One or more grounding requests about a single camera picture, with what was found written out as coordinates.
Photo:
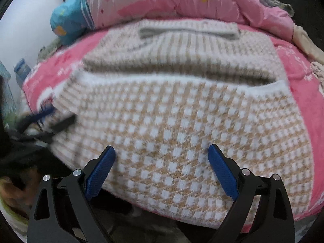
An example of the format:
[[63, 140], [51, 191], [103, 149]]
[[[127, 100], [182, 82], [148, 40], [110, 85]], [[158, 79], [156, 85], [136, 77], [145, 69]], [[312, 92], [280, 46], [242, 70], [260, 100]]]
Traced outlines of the person left hand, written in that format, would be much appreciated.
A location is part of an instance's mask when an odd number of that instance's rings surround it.
[[21, 176], [26, 182], [23, 190], [16, 187], [9, 177], [1, 178], [1, 198], [14, 212], [28, 217], [41, 177], [37, 167], [25, 170]]

